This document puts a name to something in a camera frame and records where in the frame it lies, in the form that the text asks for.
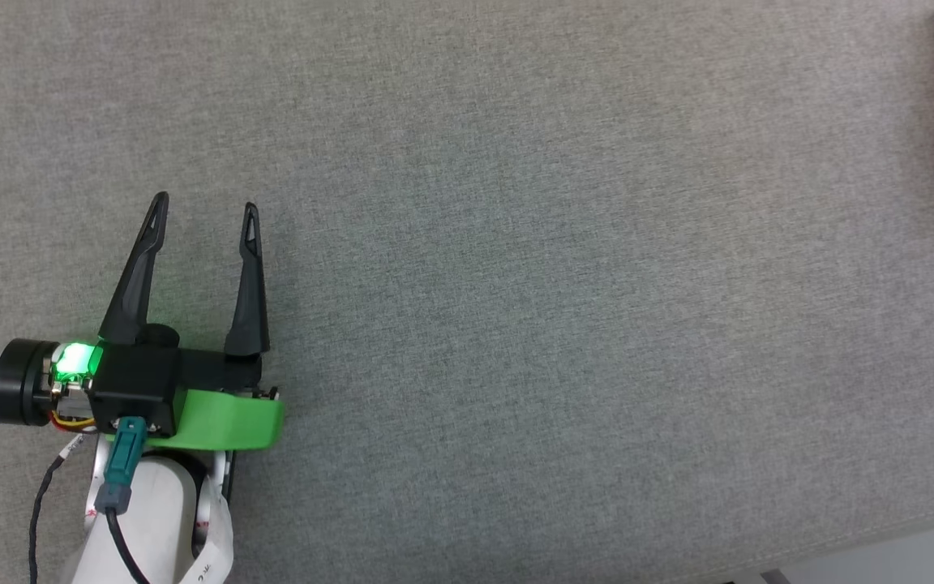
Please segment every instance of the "gray tablecloth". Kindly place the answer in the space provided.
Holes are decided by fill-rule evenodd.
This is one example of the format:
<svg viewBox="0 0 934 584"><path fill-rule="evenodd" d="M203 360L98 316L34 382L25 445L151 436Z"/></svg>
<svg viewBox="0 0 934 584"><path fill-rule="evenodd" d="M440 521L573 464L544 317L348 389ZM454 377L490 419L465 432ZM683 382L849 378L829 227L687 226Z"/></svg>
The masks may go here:
<svg viewBox="0 0 934 584"><path fill-rule="evenodd" d="M233 583L715 582L934 520L934 2L0 2L0 350L221 347ZM62 446L0 426L0 582ZM52 573L89 453L45 500Z"/></svg>

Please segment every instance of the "green light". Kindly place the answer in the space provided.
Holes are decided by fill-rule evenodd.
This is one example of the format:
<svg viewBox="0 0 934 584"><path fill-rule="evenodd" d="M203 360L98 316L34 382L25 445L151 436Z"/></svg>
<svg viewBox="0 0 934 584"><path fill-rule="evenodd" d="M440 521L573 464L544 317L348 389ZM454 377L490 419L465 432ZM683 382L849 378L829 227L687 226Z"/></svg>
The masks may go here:
<svg viewBox="0 0 934 584"><path fill-rule="evenodd" d="M60 359L56 362L56 377L59 379L92 372L89 371L89 359L92 358L93 352L97 352L96 347L82 343L71 343L63 347L63 354L60 354Z"/></svg>

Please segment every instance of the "black cable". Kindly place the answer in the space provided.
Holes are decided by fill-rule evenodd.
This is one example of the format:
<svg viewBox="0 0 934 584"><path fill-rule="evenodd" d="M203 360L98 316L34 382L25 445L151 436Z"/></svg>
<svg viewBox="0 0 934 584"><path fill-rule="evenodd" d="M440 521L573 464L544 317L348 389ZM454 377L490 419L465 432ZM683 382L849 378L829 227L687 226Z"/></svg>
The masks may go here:
<svg viewBox="0 0 934 584"><path fill-rule="evenodd" d="M122 562L125 562L125 568L129 569L132 579L136 581L136 584L149 584L149 580L146 580L146 577L142 574L142 570L136 564L135 558L132 557L132 552L129 551L129 546L125 543L122 526L118 524L118 510L108 507L104 514L107 515L107 527L110 528L110 536L114 537L114 546L118 548L118 554L122 556Z"/></svg>
<svg viewBox="0 0 934 584"><path fill-rule="evenodd" d="M57 456L49 469L45 470L45 476L41 477L41 487L38 488L38 494L34 496L34 510L31 511L31 527L28 530L27 537L27 565L30 568L31 584L38 582L38 561L34 556L34 543L38 536L38 513L41 513L41 498L49 490L49 482L53 481L53 470L59 469L63 464L63 457Z"/></svg>

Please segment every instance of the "black round joint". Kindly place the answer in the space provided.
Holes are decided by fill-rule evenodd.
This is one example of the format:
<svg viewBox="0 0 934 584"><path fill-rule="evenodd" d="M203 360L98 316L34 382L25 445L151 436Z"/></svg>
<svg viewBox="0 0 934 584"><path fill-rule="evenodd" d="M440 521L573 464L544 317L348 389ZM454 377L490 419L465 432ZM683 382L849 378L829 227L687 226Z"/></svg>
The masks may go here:
<svg viewBox="0 0 934 584"><path fill-rule="evenodd" d="M0 355L0 424L45 426L49 388L42 386L42 366L59 343L14 339Z"/></svg>

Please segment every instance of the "teal connector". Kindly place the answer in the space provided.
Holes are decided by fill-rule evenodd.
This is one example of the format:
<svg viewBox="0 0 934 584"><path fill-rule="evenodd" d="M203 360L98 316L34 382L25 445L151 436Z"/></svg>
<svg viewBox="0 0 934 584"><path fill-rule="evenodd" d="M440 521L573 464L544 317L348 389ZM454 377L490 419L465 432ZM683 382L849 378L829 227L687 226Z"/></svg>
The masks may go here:
<svg viewBox="0 0 934 584"><path fill-rule="evenodd" d="M110 458L103 473L103 484L96 493L96 510L103 513L113 509L122 514L129 509L132 498L132 477L142 457L142 448L146 443L146 421L142 418L121 418L118 421L118 433L114 435L114 446L110 448Z"/></svg>

